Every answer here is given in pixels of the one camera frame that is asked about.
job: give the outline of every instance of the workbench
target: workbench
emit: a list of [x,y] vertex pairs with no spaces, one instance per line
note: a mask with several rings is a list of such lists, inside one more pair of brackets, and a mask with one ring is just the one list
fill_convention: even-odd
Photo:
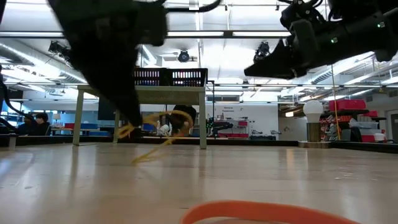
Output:
[[[206,108],[205,87],[185,86],[136,86],[139,102],[152,105],[199,105],[200,149],[206,149]],[[78,85],[75,128],[73,130],[73,144],[78,146],[80,140],[81,114],[83,112],[84,93],[101,97],[88,85]],[[119,111],[116,111],[114,133],[118,133]],[[117,143],[118,135],[114,134],[113,142]]]

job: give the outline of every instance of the white table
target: white table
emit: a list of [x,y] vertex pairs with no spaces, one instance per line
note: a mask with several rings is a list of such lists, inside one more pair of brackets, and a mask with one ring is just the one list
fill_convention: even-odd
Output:
[[[206,108],[205,87],[184,86],[136,86],[139,102],[153,105],[199,105],[200,125],[200,149],[206,149]],[[100,94],[88,85],[78,86],[78,97],[76,106],[75,129],[73,130],[73,144],[78,146],[80,141],[81,114],[83,111],[83,95],[89,93],[95,96]],[[119,128],[119,112],[115,116],[115,130]],[[114,134],[113,142],[118,141],[118,135]]]

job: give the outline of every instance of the wire basket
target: wire basket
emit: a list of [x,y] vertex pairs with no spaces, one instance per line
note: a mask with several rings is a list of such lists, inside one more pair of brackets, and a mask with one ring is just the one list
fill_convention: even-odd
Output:
[[169,86],[166,68],[135,68],[134,85],[140,86]]
[[207,82],[207,68],[167,69],[172,86],[204,87]]
[[134,85],[203,87],[207,68],[135,68]]

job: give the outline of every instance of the sign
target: sign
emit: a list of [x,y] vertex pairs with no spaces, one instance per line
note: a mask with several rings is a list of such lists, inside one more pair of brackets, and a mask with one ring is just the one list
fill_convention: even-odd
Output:
[[223,108],[223,113],[228,113],[228,112],[235,112],[235,110],[232,106],[225,106]]

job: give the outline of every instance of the ventilation duct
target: ventilation duct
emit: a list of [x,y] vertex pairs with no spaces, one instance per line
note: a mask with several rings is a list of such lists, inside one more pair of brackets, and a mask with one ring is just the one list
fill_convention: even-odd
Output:
[[25,58],[27,61],[33,63],[34,65],[51,66],[53,68],[56,68],[57,70],[60,70],[60,73],[61,71],[63,71],[66,75],[75,78],[80,83],[86,82],[83,75],[80,72],[70,68],[69,66],[65,65],[62,62],[59,62],[57,60],[51,60],[49,56],[27,46],[26,44],[18,40],[2,39],[0,41],[0,48],[13,52],[19,57]]
[[63,89],[47,88],[45,90],[45,92],[52,96],[64,96],[65,95],[65,92]]
[[[347,71],[351,68],[354,68],[355,66],[358,65],[358,63],[362,62],[363,60],[372,57],[373,53],[372,52],[368,52],[356,57],[351,57],[349,59],[346,59],[344,61],[338,62],[333,66],[333,73],[335,75],[340,74],[344,71]],[[321,81],[326,80],[327,78],[332,77],[331,74],[331,66],[327,67],[326,69],[323,69],[320,72],[317,72],[313,75],[305,75],[303,77],[300,78],[296,78],[295,80],[293,80],[294,83],[298,83],[298,84],[317,84]],[[290,95],[296,95],[298,92],[302,91],[306,89],[305,87],[294,87],[294,88],[289,88],[287,90],[282,90],[281,92],[281,97],[285,97],[285,96],[290,96]]]
[[146,59],[149,65],[155,65],[157,63],[157,58],[152,55],[145,45],[139,47],[139,56],[142,57],[142,59]]

